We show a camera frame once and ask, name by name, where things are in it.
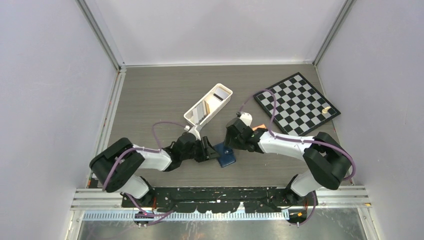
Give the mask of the blue card holder wallet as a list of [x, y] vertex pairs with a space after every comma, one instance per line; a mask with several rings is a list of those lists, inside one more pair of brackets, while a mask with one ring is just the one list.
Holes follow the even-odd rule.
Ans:
[[221, 168], [228, 167], [236, 162], [236, 156], [233, 149], [225, 146], [223, 142], [216, 144], [214, 149], [219, 154], [217, 161]]

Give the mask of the white plastic tray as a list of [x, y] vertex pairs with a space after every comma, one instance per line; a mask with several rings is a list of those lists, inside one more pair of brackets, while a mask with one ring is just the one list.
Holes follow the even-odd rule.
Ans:
[[217, 83], [196, 104], [183, 115], [189, 125], [204, 127], [231, 100], [233, 91], [221, 83]]

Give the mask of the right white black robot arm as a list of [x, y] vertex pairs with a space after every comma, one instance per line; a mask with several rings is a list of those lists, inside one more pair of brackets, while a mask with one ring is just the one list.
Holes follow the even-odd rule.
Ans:
[[299, 205], [309, 193], [323, 187], [337, 190], [354, 171], [352, 157], [325, 132], [317, 136], [291, 136], [274, 133], [267, 128], [252, 129], [235, 117], [226, 125], [226, 147], [260, 154], [284, 155], [304, 161], [308, 170], [295, 175], [284, 188], [284, 199]]

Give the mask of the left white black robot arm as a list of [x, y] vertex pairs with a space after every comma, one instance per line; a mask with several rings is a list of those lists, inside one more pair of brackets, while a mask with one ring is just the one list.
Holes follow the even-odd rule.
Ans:
[[154, 199], [152, 188], [143, 177], [136, 175], [137, 170], [170, 172], [185, 160], [202, 163], [219, 157], [206, 136], [198, 139], [190, 132], [184, 132], [160, 149], [141, 147], [123, 137], [95, 156], [89, 168], [105, 192], [130, 194], [141, 207], [148, 207]]

